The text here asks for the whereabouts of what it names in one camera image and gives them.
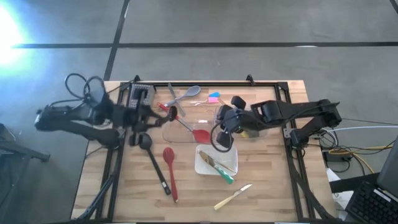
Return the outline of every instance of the white tray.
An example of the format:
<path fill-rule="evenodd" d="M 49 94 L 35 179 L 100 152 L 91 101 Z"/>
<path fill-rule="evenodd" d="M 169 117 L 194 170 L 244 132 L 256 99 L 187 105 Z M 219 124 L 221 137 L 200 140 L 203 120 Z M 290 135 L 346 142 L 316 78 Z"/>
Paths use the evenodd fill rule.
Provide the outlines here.
<path fill-rule="evenodd" d="M 218 149 L 227 150 L 227 148 L 216 145 Z M 229 152 L 218 152 L 216 149 L 213 148 L 212 145 L 205 145 L 201 144 L 197 146 L 196 154 L 195 154 L 195 171 L 198 174 L 204 175 L 219 175 L 217 170 L 212 168 L 209 164 L 207 164 L 199 155 L 199 152 L 203 151 L 212 157 L 215 161 L 221 162 L 222 164 L 228 166 L 235 172 L 232 172 L 225 167 L 216 163 L 218 167 L 223 169 L 228 175 L 234 176 L 238 173 L 238 151 L 236 150 L 235 146 L 232 145 L 232 148 Z"/>

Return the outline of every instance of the green handle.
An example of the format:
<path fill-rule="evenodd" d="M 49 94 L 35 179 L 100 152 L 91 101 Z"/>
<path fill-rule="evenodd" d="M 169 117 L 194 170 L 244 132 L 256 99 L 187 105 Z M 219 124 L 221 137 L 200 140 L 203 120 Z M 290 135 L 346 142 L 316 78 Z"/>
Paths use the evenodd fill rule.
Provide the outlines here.
<path fill-rule="evenodd" d="M 214 169 L 218 171 L 218 173 L 227 181 L 227 183 L 232 184 L 234 182 L 234 179 L 218 166 L 214 166 Z"/>

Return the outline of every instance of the silver spoon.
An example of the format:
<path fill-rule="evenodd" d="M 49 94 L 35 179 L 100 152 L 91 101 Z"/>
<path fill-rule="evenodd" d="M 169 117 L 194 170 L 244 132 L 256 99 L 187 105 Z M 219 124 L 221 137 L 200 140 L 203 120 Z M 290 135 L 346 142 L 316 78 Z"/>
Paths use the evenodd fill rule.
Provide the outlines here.
<path fill-rule="evenodd" d="M 166 103 L 165 106 L 166 106 L 166 107 L 170 107 L 170 106 L 173 105 L 176 101 L 181 100 L 182 98 L 191 97 L 191 96 L 196 96 L 197 94 L 200 93 L 200 90 L 201 90 L 201 89 L 200 89 L 200 86 L 191 86 L 191 87 L 187 90 L 187 92 L 186 92 L 184 95 L 182 95 L 182 96 L 180 96 L 180 97 L 177 97 L 176 99 L 174 99 L 174 100 L 172 100 L 172 101 Z"/>

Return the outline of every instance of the red spoon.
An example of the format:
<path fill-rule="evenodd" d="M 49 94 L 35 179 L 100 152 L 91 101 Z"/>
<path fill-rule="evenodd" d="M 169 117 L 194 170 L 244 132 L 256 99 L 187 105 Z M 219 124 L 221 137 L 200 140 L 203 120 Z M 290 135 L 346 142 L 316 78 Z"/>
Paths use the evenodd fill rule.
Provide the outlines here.
<path fill-rule="evenodd" d="M 170 147 L 167 147 L 163 150 L 163 159 L 166 161 L 167 165 L 169 165 L 169 171 L 170 171 L 170 179 L 172 182 L 172 195 L 174 202 L 178 202 L 178 195 L 177 195 L 177 188 L 175 186 L 175 181 L 174 181 L 174 175 L 173 175 L 173 160 L 174 160 L 174 152 L 173 149 Z"/>
<path fill-rule="evenodd" d="M 162 108 L 164 111 L 168 111 L 169 109 L 163 105 L 162 103 L 157 103 L 157 105 Z M 184 125 L 188 130 L 190 130 L 195 138 L 196 142 L 199 143 L 209 143 L 210 142 L 210 133 L 203 129 L 193 129 L 187 122 L 185 122 L 182 118 L 176 116 L 175 119 Z"/>

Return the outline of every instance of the wooden table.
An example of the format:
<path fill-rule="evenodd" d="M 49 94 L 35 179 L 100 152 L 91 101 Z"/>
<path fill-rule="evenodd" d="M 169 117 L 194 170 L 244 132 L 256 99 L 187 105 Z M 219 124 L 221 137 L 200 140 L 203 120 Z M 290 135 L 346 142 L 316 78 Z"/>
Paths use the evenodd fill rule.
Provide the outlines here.
<path fill-rule="evenodd" d="M 293 103 L 308 101 L 304 82 L 287 81 Z M 119 86 L 120 82 L 106 82 L 107 90 Z M 174 88 L 177 96 L 187 87 Z M 201 93 L 182 101 L 189 113 L 201 111 L 189 103 L 205 100 L 209 93 L 218 91 L 221 99 L 229 104 L 234 95 L 239 95 L 250 104 L 274 100 L 275 91 L 268 87 L 209 87 Z M 118 92 L 112 93 L 116 101 Z M 153 109 L 158 111 L 156 102 L 168 102 L 172 97 L 167 88 L 157 88 Z M 298 127 L 309 119 L 298 119 Z M 160 186 L 158 176 L 147 155 L 139 147 L 130 147 L 126 143 L 118 186 L 118 196 L 114 210 L 114 222 L 273 222 L 296 221 L 296 213 L 289 170 L 286 162 L 281 128 L 273 128 L 262 133 L 263 137 L 253 139 L 236 138 L 239 172 L 235 182 L 228 185 L 219 176 L 200 175 L 194 170 L 196 143 L 168 142 L 163 138 L 162 128 L 149 132 L 154 145 L 152 152 L 170 185 L 170 176 L 162 152 L 171 147 L 175 153 L 174 176 L 178 188 L 179 202 L 174 203 L 172 196 L 166 196 Z M 88 152 L 98 148 L 97 142 L 88 145 Z M 72 217 L 78 217 L 98 193 L 103 175 L 106 150 L 92 154 L 84 163 Z M 310 188 L 321 204 L 335 215 L 334 202 L 325 172 L 322 155 L 318 147 L 306 148 L 304 157 Z M 236 197 L 218 211 L 213 206 L 233 194 L 245 184 L 253 186 Z M 301 195 L 303 209 L 305 199 Z"/>

